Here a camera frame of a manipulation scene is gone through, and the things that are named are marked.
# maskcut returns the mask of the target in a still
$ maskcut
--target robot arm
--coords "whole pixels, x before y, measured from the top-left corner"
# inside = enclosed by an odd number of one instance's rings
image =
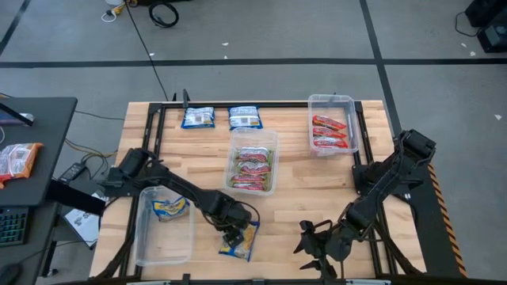
[[[303,232],[295,253],[304,249],[305,253],[317,259],[301,268],[315,268],[321,271],[325,279],[336,278],[336,272],[326,255],[336,261],[347,258],[353,241],[364,240],[375,224],[379,205],[416,168],[428,165],[434,154],[435,142],[415,130],[403,131],[395,138],[395,152],[385,161],[362,169],[354,166],[354,181],[361,196],[344,209],[337,224],[333,226],[330,220],[315,226],[309,221],[300,223]],[[325,224],[330,224],[328,230],[315,233],[315,228]]]
[[[252,215],[242,202],[218,190],[203,190],[169,171],[151,152],[130,149],[117,168],[112,168],[102,183],[106,196],[137,196],[146,187],[164,185],[191,200],[204,218],[231,247],[243,241],[240,229],[245,229]]]

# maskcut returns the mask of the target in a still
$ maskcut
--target blue snack bag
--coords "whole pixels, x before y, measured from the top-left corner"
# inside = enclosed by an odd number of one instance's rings
[[[257,230],[261,224],[259,222],[250,222],[246,229],[241,230],[244,241],[238,246],[231,248],[225,241],[222,244],[222,248],[219,254],[228,255],[231,257],[237,257],[250,261],[252,256],[252,249],[254,247],[254,239],[257,234]]]
[[[259,107],[229,107],[228,110],[231,130],[234,130],[236,127],[251,127],[257,129],[262,128],[261,116],[259,115]]]
[[[189,211],[190,207],[190,203],[183,196],[172,203],[169,200],[153,200],[151,204],[153,205],[154,213],[158,216],[159,222],[167,222],[171,219],[182,216]]]
[[[181,128],[215,127],[215,109],[213,107],[187,108]]]

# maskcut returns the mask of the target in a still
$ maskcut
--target wooden table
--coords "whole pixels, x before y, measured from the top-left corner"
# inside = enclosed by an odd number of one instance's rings
[[[393,142],[382,101],[362,101],[369,139],[376,161],[393,152]],[[129,148],[141,147],[149,103],[130,103],[125,118],[116,164]],[[269,197],[238,196],[261,212],[253,256],[245,260],[219,255],[219,232],[196,215],[196,240],[192,259],[182,265],[147,267],[143,279],[315,279],[315,270],[299,270],[311,261],[305,253],[292,254],[299,242],[299,221],[336,221],[345,206],[356,198],[351,166],[353,156],[310,157],[306,108],[261,108],[265,129],[280,137],[280,164],[276,191]],[[160,158],[171,171],[202,188],[222,188],[227,163],[230,132],[227,110],[215,110],[215,129],[180,128],[182,109],[166,113]],[[154,121],[151,145],[156,130]],[[384,202],[391,236],[419,270],[425,270],[410,207],[392,197]],[[121,198],[105,212],[90,275],[101,272],[125,239],[131,198]],[[382,267],[387,272],[383,245],[379,243]],[[131,254],[129,274],[135,258]],[[334,263],[339,273],[339,265]],[[374,277],[372,256],[367,242],[354,242],[345,260],[347,278]]]

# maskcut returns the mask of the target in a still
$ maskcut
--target clear plastic container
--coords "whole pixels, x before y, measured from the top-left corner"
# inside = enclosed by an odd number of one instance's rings
[[[238,173],[236,156],[242,147],[265,147],[268,150],[271,150],[271,173],[269,174],[268,182],[265,185],[266,191],[232,188],[231,178]],[[229,147],[228,163],[224,174],[225,189],[229,192],[246,193],[259,196],[272,195],[276,188],[279,155],[278,134],[275,131],[251,129],[246,127],[235,128],[231,132],[231,146]]]
[[[348,148],[322,148],[314,144],[312,118],[315,115],[329,117],[347,127],[340,132],[347,134],[343,138]],[[308,134],[310,136],[310,150],[312,155],[329,156],[335,154],[351,154],[359,149],[357,141],[357,116],[354,100],[345,95],[314,94],[308,98]]]
[[[164,187],[145,188],[139,196],[135,228],[135,263],[139,266],[183,264],[190,259],[194,244],[194,211],[167,222],[159,222],[153,200],[175,201],[181,195]]]

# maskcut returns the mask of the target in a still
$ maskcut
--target orange and black hazard stripe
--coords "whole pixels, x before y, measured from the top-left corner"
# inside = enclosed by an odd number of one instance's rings
[[[436,180],[435,169],[433,165],[430,163],[428,165],[429,176],[431,177],[433,188],[435,189],[436,199],[440,205],[440,211],[442,212],[442,218],[444,219],[445,228],[447,230],[449,241],[451,241],[452,251],[456,256],[456,262],[458,263],[459,272],[464,277],[468,277],[467,270],[465,269],[465,264],[463,263],[463,258],[461,257],[461,252],[459,251],[458,241],[456,240],[456,234],[451,226],[451,219],[449,218],[449,213],[447,212],[447,207],[445,206],[444,197],[442,196],[442,191],[440,190],[440,186],[438,181]]]

